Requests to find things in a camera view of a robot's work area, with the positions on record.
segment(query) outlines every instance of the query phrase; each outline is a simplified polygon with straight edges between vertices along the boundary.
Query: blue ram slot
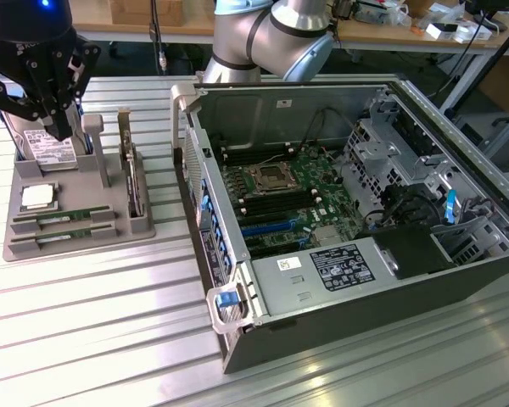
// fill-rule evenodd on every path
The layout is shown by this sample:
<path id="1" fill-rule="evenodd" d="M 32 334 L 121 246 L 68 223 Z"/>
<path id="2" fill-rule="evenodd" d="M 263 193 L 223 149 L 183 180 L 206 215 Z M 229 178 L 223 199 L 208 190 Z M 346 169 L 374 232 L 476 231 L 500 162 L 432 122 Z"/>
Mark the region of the blue ram slot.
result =
<path id="1" fill-rule="evenodd" d="M 296 219 L 283 223 L 274 223 L 273 225 L 247 227 L 241 230 L 244 237 L 263 235 L 274 231 L 290 231 L 296 225 Z"/>

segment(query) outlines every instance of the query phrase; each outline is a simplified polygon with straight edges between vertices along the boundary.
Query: desk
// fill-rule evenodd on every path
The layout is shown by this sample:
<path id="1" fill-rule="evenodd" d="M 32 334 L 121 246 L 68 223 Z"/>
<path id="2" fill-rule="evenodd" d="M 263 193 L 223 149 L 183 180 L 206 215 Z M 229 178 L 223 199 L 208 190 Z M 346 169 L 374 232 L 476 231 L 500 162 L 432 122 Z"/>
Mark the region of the desk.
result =
<path id="1" fill-rule="evenodd" d="M 148 42 L 148 27 L 142 25 L 114 25 L 108 0 L 70 0 L 74 25 L 95 41 Z M 212 0 L 184 0 L 185 24 L 181 27 L 162 27 L 165 42 L 211 44 L 213 42 L 214 5 Z M 498 14 L 498 20 L 509 26 L 509 15 Z M 399 27 L 369 25 L 354 20 L 339 24 L 342 47 L 359 50 L 398 51 L 413 53 L 462 53 L 467 44 L 456 41 L 435 41 L 430 36 L 418 36 Z M 486 42 L 474 42 L 468 54 L 473 56 L 467 71 L 441 106 L 445 111 L 460 98 L 495 50 L 509 36 L 509 30 Z"/>
<path id="2" fill-rule="evenodd" d="M 117 108 L 131 108 L 157 229 L 137 246 L 5 263 L 15 147 L 0 120 L 0 406 L 509 405 L 509 275 L 458 304 L 222 374 L 171 161 L 170 87 L 192 79 L 94 78 L 83 99 L 103 115 L 106 152 Z"/>

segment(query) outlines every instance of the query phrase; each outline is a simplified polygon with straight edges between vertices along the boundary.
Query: blue pull tab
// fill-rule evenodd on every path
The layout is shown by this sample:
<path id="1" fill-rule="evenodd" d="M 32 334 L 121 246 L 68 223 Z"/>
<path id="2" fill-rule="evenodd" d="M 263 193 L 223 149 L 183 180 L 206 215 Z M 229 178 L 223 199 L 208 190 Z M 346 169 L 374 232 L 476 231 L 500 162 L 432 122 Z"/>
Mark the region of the blue pull tab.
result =
<path id="1" fill-rule="evenodd" d="M 445 219 L 447 219 L 447 221 L 449 223 L 452 223 L 453 225 L 456 222 L 455 214 L 454 214 L 455 201 L 456 201 L 456 191 L 454 189 L 451 189 L 449 191 L 449 195 L 447 196 L 447 207 L 445 209 Z"/>
<path id="2" fill-rule="evenodd" d="M 232 307 L 233 305 L 239 304 L 239 296 L 235 291 L 230 293 L 220 293 L 217 295 L 216 302 L 217 307 L 219 308 Z"/>

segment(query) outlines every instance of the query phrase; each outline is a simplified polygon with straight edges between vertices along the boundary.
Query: gray parts tray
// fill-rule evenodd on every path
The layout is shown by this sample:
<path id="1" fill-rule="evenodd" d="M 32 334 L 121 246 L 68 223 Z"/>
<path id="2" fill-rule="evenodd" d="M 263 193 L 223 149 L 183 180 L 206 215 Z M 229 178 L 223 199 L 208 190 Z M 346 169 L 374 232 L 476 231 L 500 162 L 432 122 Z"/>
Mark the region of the gray parts tray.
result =
<path id="1" fill-rule="evenodd" d="M 102 187 L 102 178 L 98 173 L 97 166 L 89 171 L 54 171 L 44 173 L 43 176 L 23 177 L 22 179 L 17 165 L 15 166 L 3 246 L 3 258 L 6 261 L 32 259 L 154 237 L 155 229 L 151 207 L 148 203 L 147 183 L 141 154 L 138 154 L 137 178 L 144 216 L 139 218 L 130 218 L 128 213 L 126 177 L 120 167 L 120 155 L 112 153 L 105 154 L 104 157 L 111 184 L 109 188 Z M 55 193 L 59 208 L 58 215 L 65 211 L 81 209 L 102 207 L 109 209 L 91 211 L 90 219 L 38 225 L 34 220 L 30 220 L 32 216 L 52 214 L 53 212 L 40 210 L 20 213 L 20 192 L 23 187 L 40 184 L 58 185 L 58 191 Z M 26 227 L 19 227 L 19 223 L 26 224 Z M 15 233 L 14 229 L 25 231 L 25 234 Z M 72 232 L 73 237 L 60 238 L 65 233 Z M 45 238 L 44 243 L 38 244 L 36 240 L 39 237 L 48 238 Z"/>

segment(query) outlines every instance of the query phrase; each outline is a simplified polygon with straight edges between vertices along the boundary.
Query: cardboard box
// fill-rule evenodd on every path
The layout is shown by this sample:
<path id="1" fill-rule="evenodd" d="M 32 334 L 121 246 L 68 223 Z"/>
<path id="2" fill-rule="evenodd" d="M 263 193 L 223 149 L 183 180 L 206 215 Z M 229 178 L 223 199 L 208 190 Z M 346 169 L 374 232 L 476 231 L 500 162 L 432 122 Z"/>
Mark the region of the cardboard box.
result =
<path id="1" fill-rule="evenodd" d="M 183 25 L 183 0 L 156 0 L 160 26 Z M 109 0 L 113 24 L 147 25 L 151 20 L 149 0 Z"/>

